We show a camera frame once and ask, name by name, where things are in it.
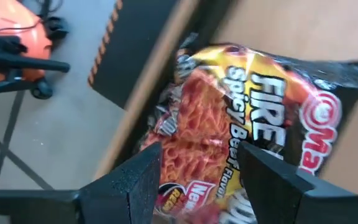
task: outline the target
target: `maruchan logo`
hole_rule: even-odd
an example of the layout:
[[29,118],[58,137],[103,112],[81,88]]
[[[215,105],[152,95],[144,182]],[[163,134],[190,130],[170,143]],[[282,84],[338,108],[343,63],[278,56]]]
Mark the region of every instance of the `maruchan logo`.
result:
[[215,184],[194,180],[185,188],[177,183],[166,183],[160,186],[156,210],[167,216],[196,210],[203,206]]
[[324,157],[331,153],[332,143],[336,140],[342,104],[336,95],[319,91],[302,104],[299,116],[307,130],[302,143],[300,168],[315,175]]

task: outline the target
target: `plastic wrapper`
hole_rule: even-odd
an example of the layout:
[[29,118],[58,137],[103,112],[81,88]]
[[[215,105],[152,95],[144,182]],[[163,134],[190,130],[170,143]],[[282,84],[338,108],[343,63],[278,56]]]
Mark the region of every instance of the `plastic wrapper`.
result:
[[178,52],[141,149],[163,147],[155,210],[183,223],[255,223],[237,147],[318,175],[358,100],[358,62],[310,62],[235,44]]

